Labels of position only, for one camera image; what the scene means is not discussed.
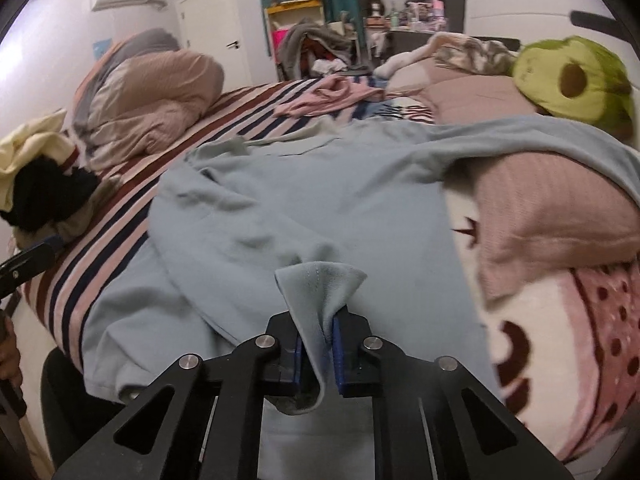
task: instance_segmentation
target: brown dotted pattern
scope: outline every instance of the brown dotted pattern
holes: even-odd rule
[[[635,260],[577,269],[574,276],[590,315],[600,368],[595,411],[575,456],[601,439],[640,391],[640,268]]]

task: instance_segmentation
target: striped blanket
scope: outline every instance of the striped blanket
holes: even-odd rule
[[[355,80],[374,85],[373,79]],[[273,109],[315,83],[295,81],[230,92],[220,98],[208,117],[165,152],[130,160],[101,174],[122,175],[122,188],[94,218],[85,235],[66,248],[56,265],[22,289],[28,304],[78,369],[82,369],[82,327],[89,310],[146,240],[149,207],[162,173],[176,158],[204,142],[233,136],[279,137],[312,125],[319,118],[274,117]],[[369,104],[361,102],[331,115],[338,124],[346,124],[367,115]]]

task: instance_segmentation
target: black garment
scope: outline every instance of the black garment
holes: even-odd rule
[[[124,408],[90,396],[82,374],[58,348],[44,363],[41,388],[44,429],[56,469]]]
[[[100,178],[83,168],[65,175],[55,160],[41,155],[24,166],[14,180],[14,207],[0,217],[27,232],[49,221],[62,222],[89,199]]]

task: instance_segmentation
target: white door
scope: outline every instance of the white door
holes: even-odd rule
[[[179,7],[187,48],[212,56],[225,69],[223,91],[251,86],[236,0],[183,0]]]

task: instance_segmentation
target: metal pin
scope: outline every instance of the metal pin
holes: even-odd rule
[[[200,359],[197,355],[187,354],[187,355],[183,355],[180,358],[180,360],[178,361],[178,364],[180,365],[180,368],[184,368],[185,370],[191,370],[192,368],[195,368],[198,365],[199,361]]]
[[[447,372],[452,372],[458,368],[458,361],[448,355],[438,358],[438,366]]]
[[[368,350],[380,350],[382,348],[382,339],[371,335],[367,337],[362,344],[364,345],[364,348]]]
[[[276,339],[272,335],[263,334],[255,340],[255,344],[260,348],[271,348],[276,344]]]

